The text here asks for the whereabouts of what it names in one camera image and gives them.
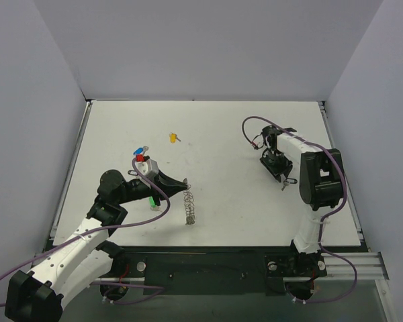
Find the metal key organizer disc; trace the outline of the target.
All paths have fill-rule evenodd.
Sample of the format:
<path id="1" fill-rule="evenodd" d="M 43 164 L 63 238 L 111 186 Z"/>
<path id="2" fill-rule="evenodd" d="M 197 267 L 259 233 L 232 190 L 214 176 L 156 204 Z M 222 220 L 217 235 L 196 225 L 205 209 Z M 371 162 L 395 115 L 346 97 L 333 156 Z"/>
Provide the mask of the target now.
<path id="1" fill-rule="evenodd" d="M 195 223 L 194 196 L 190 191 L 191 185 L 188 183 L 188 179 L 185 178 L 183 182 L 186 185 L 186 189 L 183 191 L 183 204 L 185 207 L 185 224 L 193 225 Z"/>

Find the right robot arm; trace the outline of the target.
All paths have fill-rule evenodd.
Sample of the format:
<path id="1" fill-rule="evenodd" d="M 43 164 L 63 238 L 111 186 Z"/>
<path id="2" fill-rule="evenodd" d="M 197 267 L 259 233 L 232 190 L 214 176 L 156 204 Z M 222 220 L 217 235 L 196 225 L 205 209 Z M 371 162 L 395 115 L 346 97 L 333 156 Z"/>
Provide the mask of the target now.
<path id="1" fill-rule="evenodd" d="M 292 128 L 281 130 L 269 125 L 261 130 L 261 137 L 265 148 L 261 164 L 283 188 L 298 185 L 300 198 L 308 206 L 292 240 L 296 252 L 286 259 L 290 272 L 302 274 L 311 265 L 308 255 L 320 251 L 324 216 L 344 199 L 341 153 L 299 139 Z"/>

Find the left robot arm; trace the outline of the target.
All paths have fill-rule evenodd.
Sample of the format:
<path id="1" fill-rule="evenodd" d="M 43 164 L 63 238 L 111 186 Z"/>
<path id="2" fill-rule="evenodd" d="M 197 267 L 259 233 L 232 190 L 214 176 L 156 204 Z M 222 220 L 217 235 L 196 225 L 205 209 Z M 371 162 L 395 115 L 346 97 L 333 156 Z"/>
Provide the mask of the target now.
<path id="1" fill-rule="evenodd" d="M 29 272 L 19 270 L 11 277 L 5 316 L 12 321 L 59 321 L 65 307 L 97 278 L 123 272 L 123 249 L 108 240 L 127 216 L 122 205 L 145 198 L 158 205 L 187 187 L 186 180 L 160 170 L 144 170 L 130 181 L 118 170 L 104 172 L 95 202 L 74 233 Z"/>

